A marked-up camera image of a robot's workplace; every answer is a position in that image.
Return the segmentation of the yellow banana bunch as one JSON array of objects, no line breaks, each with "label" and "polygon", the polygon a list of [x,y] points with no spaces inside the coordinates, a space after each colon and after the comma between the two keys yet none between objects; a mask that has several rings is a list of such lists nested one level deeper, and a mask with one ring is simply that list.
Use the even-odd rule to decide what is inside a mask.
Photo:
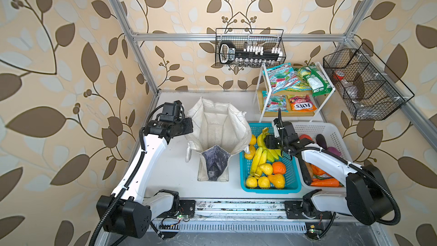
[{"label": "yellow banana bunch", "polygon": [[260,168],[261,165],[267,162],[275,163],[282,158],[282,152],[279,149],[268,148],[266,146],[264,140],[270,135],[269,133],[270,128],[266,126],[262,128],[262,131],[257,137],[255,135],[252,136],[252,138],[256,140],[255,142],[251,141],[256,151],[251,159],[252,164],[250,166],[249,175],[255,177],[255,179],[259,179],[264,173]]}]

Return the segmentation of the white fabric grocery bag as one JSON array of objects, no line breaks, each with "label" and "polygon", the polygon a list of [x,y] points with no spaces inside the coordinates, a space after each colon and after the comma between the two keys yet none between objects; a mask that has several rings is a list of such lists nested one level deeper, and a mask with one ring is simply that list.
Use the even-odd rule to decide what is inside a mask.
[{"label": "white fabric grocery bag", "polygon": [[201,97],[188,111],[193,132],[186,135],[189,162],[199,157],[199,182],[229,181],[229,161],[232,156],[249,151],[252,130],[245,112],[230,103],[218,103]]}]

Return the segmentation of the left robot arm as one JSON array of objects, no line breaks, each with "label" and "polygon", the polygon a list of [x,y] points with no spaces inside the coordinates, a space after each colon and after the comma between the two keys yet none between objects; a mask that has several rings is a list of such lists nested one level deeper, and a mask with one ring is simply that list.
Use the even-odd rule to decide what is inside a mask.
[{"label": "left robot arm", "polygon": [[121,236],[114,242],[115,246],[128,237],[140,239],[149,228],[156,228],[152,221],[157,216],[179,210],[176,191],[160,190],[148,202],[143,200],[152,167],[170,140],[193,132],[192,120],[185,115],[181,101],[166,102],[157,109],[139,130],[140,147],[123,179],[109,196],[100,197],[96,205],[100,221],[90,238],[91,246],[101,231]]}]

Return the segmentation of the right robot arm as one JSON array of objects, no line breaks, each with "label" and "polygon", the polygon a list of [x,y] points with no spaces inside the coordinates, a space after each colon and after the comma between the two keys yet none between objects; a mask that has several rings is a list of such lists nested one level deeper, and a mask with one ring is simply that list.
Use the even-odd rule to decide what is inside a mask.
[{"label": "right robot arm", "polygon": [[329,151],[307,138],[299,138],[294,126],[280,117],[272,122],[273,136],[267,147],[279,149],[288,159],[298,159],[303,167],[316,166],[330,175],[344,191],[323,190],[321,186],[302,198],[307,217],[331,212],[354,217],[360,223],[381,223],[394,226],[401,220],[401,211],[380,170],[372,165],[361,166]]}]

